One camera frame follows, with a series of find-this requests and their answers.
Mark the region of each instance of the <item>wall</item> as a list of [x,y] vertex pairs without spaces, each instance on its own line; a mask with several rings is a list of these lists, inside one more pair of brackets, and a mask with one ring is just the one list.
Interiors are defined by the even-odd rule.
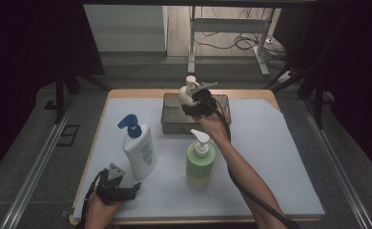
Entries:
[[166,6],[84,5],[84,8],[100,52],[166,51]]

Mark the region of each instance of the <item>gray floor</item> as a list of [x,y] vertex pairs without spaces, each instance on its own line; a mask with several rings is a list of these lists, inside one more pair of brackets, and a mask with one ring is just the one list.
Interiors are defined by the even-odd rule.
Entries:
[[[97,76],[113,88],[179,88],[187,72],[186,58],[114,57],[102,55],[106,76]],[[254,59],[206,59],[196,62],[196,77],[215,80],[221,88],[260,89],[263,78]],[[55,147],[17,228],[72,228],[68,215],[85,167],[107,92],[78,77],[81,92],[73,95],[67,125],[79,125],[72,147]],[[298,85],[276,94],[301,158],[324,206],[320,221],[301,221],[302,228],[361,228],[318,142],[306,112],[296,96]],[[54,86],[37,95],[31,117],[0,164],[0,225],[19,188],[52,131],[55,111],[44,110],[54,100]],[[329,110],[323,107],[324,131],[372,219],[372,164]],[[149,226],[171,228],[173,226]],[[254,228],[253,224],[183,225],[181,228]]]

